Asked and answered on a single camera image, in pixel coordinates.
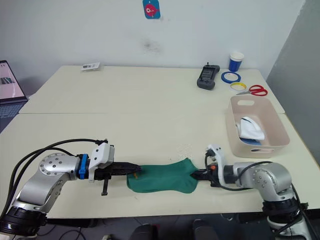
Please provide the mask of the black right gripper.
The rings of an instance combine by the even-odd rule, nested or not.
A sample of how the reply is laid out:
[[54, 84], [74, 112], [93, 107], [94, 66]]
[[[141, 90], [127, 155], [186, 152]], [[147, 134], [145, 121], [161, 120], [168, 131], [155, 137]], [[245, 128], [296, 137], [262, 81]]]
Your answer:
[[198, 169], [191, 174], [191, 177], [195, 180], [207, 180], [210, 182], [210, 186], [213, 188], [220, 187], [218, 164], [211, 163], [206, 164], [205, 169]]

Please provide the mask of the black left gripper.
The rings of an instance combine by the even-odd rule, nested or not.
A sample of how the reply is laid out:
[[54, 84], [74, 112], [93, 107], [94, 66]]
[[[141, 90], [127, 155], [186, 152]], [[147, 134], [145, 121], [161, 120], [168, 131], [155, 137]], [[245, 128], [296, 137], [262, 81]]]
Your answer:
[[142, 167], [140, 165], [130, 163], [130, 162], [116, 162], [103, 168], [97, 168], [94, 171], [94, 180], [103, 181], [101, 195], [107, 196], [108, 184], [109, 184], [109, 180], [112, 178], [112, 175], [114, 174], [116, 176], [134, 175], [134, 174], [140, 173], [141, 171], [142, 171]]

